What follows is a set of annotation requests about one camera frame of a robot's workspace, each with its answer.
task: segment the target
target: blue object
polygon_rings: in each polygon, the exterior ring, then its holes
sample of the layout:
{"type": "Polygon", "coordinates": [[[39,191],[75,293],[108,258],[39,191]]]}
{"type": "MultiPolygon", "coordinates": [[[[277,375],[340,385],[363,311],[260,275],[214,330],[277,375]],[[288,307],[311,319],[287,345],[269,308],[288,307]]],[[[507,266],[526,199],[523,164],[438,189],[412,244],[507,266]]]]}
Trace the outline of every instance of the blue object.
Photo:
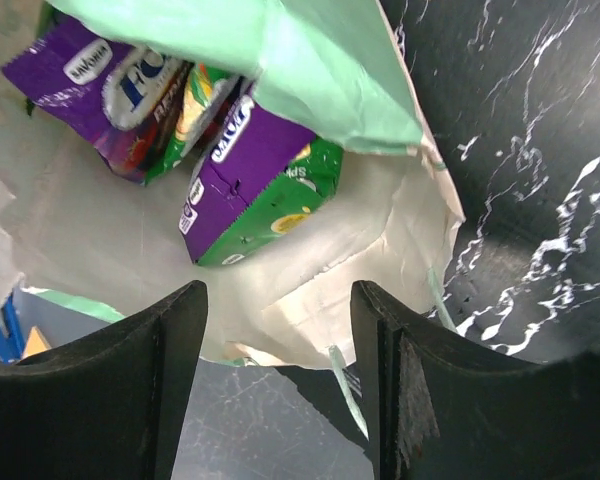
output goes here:
{"type": "Polygon", "coordinates": [[[0,361],[12,363],[20,360],[24,347],[20,322],[13,306],[13,295],[10,295],[0,311],[0,361]]]}

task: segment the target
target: white paper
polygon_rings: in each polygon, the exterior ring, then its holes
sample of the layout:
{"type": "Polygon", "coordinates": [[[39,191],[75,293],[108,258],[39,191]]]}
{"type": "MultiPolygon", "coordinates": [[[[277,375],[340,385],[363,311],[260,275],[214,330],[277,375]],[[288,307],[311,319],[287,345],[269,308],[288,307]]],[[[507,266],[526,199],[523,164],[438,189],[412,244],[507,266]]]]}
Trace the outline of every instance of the white paper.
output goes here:
{"type": "MultiPolygon", "coordinates": [[[[33,22],[20,18],[0,32],[0,64],[33,37],[33,22]]],[[[330,368],[330,345],[354,361],[352,282],[373,280],[419,312],[433,305],[427,271],[443,277],[462,211],[450,177],[422,150],[347,154],[332,202],[252,257],[203,269],[178,231],[191,165],[148,188],[133,185],[68,127],[39,109],[30,119],[23,106],[0,75],[0,180],[16,197],[0,214],[13,239],[13,255],[0,249],[0,292],[22,271],[29,285],[128,315],[200,279],[210,305],[204,358],[309,368],[330,368]]],[[[425,145],[439,163],[433,143],[425,145]]]]}

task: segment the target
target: green paper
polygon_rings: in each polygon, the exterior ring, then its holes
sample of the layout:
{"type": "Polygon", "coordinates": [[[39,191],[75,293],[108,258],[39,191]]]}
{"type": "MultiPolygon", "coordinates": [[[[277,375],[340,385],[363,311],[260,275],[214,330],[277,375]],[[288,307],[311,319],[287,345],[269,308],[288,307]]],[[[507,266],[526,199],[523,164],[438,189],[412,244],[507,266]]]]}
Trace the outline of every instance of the green paper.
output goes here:
{"type": "Polygon", "coordinates": [[[99,35],[233,71],[254,100],[362,153],[420,145],[403,60],[376,0],[51,0],[99,35]]]}
{"type": "Polygon", "coordinates": [[[341,147],[314,140],[216,240],[198,265],[236,263],[293,230],[335,195],[342,156],[341,147]]]}
{"type": "Polygon", "coordinates": [[[76,297],[55,290],[45,290],[38,293],[37,296],[61,307],[98,318],[108,323],[115,323],[124,318],[124,315],[113,307],[89,300],[88,298],[76,297]]]}

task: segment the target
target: black marble surface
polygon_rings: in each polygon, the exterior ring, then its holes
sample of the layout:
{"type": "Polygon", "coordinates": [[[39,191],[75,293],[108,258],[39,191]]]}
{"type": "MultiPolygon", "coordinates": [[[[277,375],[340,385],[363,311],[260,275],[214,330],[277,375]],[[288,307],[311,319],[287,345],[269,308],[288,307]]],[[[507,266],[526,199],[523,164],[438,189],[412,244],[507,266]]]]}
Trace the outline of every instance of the black marble surface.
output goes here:
{"type": "Polygon", "coordinates": [[[467,214],[462,335],[534,362],[600,343],[600,0],[382,0],[467,214]]]}

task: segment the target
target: green chip bag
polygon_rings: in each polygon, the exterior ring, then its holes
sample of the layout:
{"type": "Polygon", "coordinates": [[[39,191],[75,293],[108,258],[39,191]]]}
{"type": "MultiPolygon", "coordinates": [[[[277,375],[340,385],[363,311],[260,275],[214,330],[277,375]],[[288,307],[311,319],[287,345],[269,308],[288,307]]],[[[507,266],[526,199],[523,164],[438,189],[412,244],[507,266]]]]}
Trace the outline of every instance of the green chip bag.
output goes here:
{"type": "Polygon", "coordinates": [[[198,63],[185,85],[182,111],[161,162],[148,173],[146,182],[175,168],[191,151],[213,122],[222,104],[234,90],[239,75],[198,63]]]}

